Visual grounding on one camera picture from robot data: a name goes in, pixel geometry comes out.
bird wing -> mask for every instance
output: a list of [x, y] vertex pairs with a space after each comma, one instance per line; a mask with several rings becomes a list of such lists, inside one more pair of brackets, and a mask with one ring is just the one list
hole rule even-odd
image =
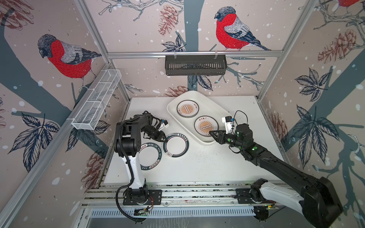
[[226, 31], [226, 33], [228, 33], [229, 36], [240, 39], [250, 31], [250, 28], [247, 25], [243, 24], [238, 17], [236, 17], [234, 23], [225, 26], [224, 30]]
[[65, 50], [65, 53], [61, 58], [63, 63], [76, 65], [82, 62], [83, 52], [79, 45], [69, 45], [62, 41], [61, 43]]

black cable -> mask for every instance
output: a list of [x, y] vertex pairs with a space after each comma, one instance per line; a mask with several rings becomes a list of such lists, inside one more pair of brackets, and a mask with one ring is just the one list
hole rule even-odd
[[120, 207], [119, 205], [119, 201], [118, 201], [118, 194], [119, 194], [119, 191], [122, 189], [122, 188], [128, 188], [129, 186], [132, 185], [133, 181], [134, 181], [134, 174], [133, 174], [133, 170], [132, 170], [132, 166], [131, 166], [131, 163], [130, 163], [130, 160], [129, 160], [129, 157], [127, 156], [127, 153], [125, 152], [124, 148], [123, 148], [123, 145], [122, 145], [122, 129], [123, 129], [123, 126], [125, 125], [126, 121], [123, 121], [120, 126], [119, 126], [119, 131], [118, 131], [118, 139], [119, 139], [119, 145], [120, 145], [120, 150], [122, 151], [122, 154], [123, 156], [126, 157], [126, 160], [127, 160], [127, 164], [128, 164], [128, 168], [129, 168], [129, 172], [131, 173], [131, 181], [127, 184], [127, 185], [124, 185], [124, 186], [121, 186], [118, 188], [118, 190], [116, 191], [115, 193], [115, 202], [116, 202], [116, 206], [118, 207], [119, 211], [127, 218], [129, 218], [130, 220], [136, 222], [136, 223], [141, 223], [143, 221], [145, 221], [146, 219], [141, 219], [141, 218], [133, 218], [131, 217], [130, 215], [128, 215], [126, 212], [124, 212], [122, 210], [122, 208]]
[[270, 218], [271, 216], [273, 216], [276, 212], [278, 212], [278, 211], [280, 211], [281, 209], [284, 209], [284, 208], [286, 208], [286, 206], [284, 206], [284, 207], [282, 207], [282, 208], [280, 208], [279, 210], [277, 210], [277, 211], [275, 211], [274, 213], [272, 213], [268, 218]]

bird leg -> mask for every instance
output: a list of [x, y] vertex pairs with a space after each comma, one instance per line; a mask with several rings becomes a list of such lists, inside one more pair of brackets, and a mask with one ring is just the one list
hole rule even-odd
[[80, 91], [81, 91], [81, 89], [82, 88], [86, 88], [86, 89], [88, 89], [86, 86], [84, 86], [84, 77], [82, 77], [82, 86], [81, 87], [79, 87], [79, 89], [78, 89], [78, 92], [80, 93]]

white snow dot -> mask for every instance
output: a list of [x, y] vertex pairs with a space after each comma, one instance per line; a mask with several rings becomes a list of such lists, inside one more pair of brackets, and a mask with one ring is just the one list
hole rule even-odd
[[52, 184], [53, 185], [57, 185], [59, 183], [59, 177], [55, 178], [53, 181], [52, 181]]
[[70, 211], [70, 216], [76, 211], [76, 209], [78, 208], [78, 205], [80, 204], [80, 201], [78, 201], [72, 208], [72, 210]]

metal bar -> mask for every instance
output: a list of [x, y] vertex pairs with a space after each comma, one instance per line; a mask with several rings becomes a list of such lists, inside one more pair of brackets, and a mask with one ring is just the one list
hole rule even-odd
[[[94, 88], [97, 85], [97, 82], [104, 74], [104, 70], [110, 67], [111, 63], [105, 64], [96, 79], [91, 84], [90, 88]], [[76, 114], [81, 109], [82, 105], [86, 102], [89, 95], [93, 90], [87, 90], [85, 94], [82, 96], [79, 103], [73, 109], [71, 114], [69, 115], [69, 119], [67, 119], [64, 124], [61, 126], [60, 130], [57, 133], [57, 137], [55, 137], [51, 143], [47, 146], [46, 150], [39, 156], [37, 163], [33, 166], [30, 172], [27, 174], [23, 182], [20, 184], [18, 189], [15, 191], [13, 196], [10, 198], [2, 212], [0, 213], [0, 228], [7, 228], [10, 226], [11, 222], [15, 218], [18, 211], [22, 208], [24, 202], [27, 197], [32, 192], [34, 186], [41, 178], [43, 172], [46, 170], [48, 164], [50, 164], [55, 157], [59, 147], [63, 144], [63, 142], [68, 138], [70, 131], [73, 126], [71, 124], [72, 118], [76, 116]]]
[[305, 24], [307, 23], [309, 17], [311, 16], [313, 12], [313, 8], [317, 4], [318, 0], [307, 0], [305, 7], [302, 9], [301, 15], [298, 17], [290, 35], [287, 40], [287, 42], [284, 45], [283, 48], [283, 55], [276, 60], [274, 66], [272, 67], [268, 77], [265, 80], [264, 85], [260, 89], [260, 92], [258, 93], [258, 100], [261, 101], [266, 94], [266, 92], [269, 90], [269, 87], [271, 83], [274, 81], [276, 75], [279, 73], [279, 70], [281, 66], [283, 65], [285, 59], [288, 57], [289, 52], [293, 48], [296, 40], [298, 39], [301, 31], [303, 30]]
[[[180, 51], [176, 55], [226, 55], [226, 57], [281, 57], [282, 50], [272, 51]], [[109, 52], [109, 59], [131, 58], [164, 58], [166, 55], [175, 55], [175, 52]]]
[[263, 106], [262, 102], [259, 101], [258, 99], [256, 99], [256, 101], [257, 101], [258, 106], [261, 109], [262, 114], [264, 115], [264, 118], [266, 120], [266, 123], [269, 126], [269, 129], [271, 131], [271, 134], [273, 135], [273, 138], [275, 139], [275, 142], [277, 144], [277, 147], [279, 148], [280, 153], [281, 153], [284, 161], [286, 163], [288, 163], [289, 165], [292, 165], [291, 162], [290, 162], [290, 160], [289, 160], [289, 158], [288, 158], [288, 156], [287, 156], [287, 153], [285, 152], [285, 149], [284, 149], [283, 145], [281, 144], [281, 140], [280, 140], [279, 136], [277, 135], [277, 133], [276, 133], [276, 131], [274, 129], [274, 126], [272, 125], [272, 123], [270, 121], [270, 118], [269, 118], [268, 114], [266, 113], [266, 110], [264, 109], [264, 106]]
[[78, 10], [80, 11], [80, 14], [82, 15], [82, 18], [86, 23], [86, 26], [90, 31], [91, 36], [93, 37], [97, 47], [99, 48], [99, 51], [101, 53], [102, 58], [104, 59], [104, 62], [110, 63], [110, 59], [108, 58], [107, 48], [103, 42], [103, 39], [101, 38], [99, 31], [97, 30], [97, 27], [95, 25], [94, 20], [92, 19], [92, 16], [86, 5], [86, 2], [84, 0], [75, 0], [75, 3]]

